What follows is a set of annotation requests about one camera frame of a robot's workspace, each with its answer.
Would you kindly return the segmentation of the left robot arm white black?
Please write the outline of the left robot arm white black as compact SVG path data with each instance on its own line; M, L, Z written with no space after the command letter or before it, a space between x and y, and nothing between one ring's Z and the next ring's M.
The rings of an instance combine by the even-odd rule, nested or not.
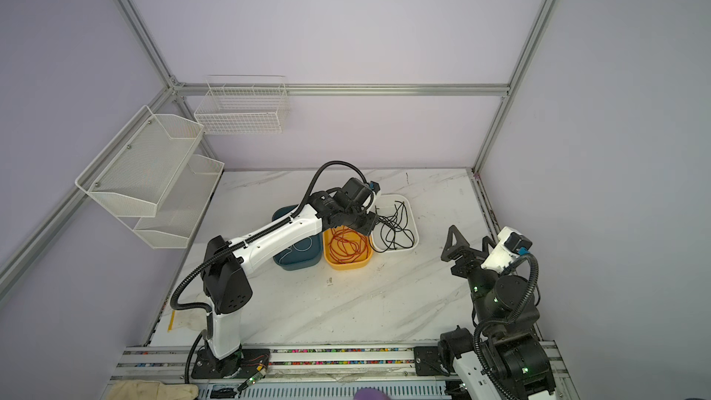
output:
M355 176L340 187L318 191L320 175L333 166L352 170ZM253 296L249 276L288 247L324 231L346 227L370 235L378 219L372 207L380 195L381 185L353 164L326 162L292 211L243 237L210 240L203 262L173 290L170 307L202 310L207 327L200 338L208 354L216 361L236 357L242 349L239 313Z

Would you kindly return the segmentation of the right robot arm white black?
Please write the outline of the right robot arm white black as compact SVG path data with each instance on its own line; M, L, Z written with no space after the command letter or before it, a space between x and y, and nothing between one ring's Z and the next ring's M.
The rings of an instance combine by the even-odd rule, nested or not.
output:
M512 228L484 237L479 249L457 227L448 230L441 259L468 283L474 329L442 334L439 359L471 399L555 394L553 369L534 330L540 266L532 246Z

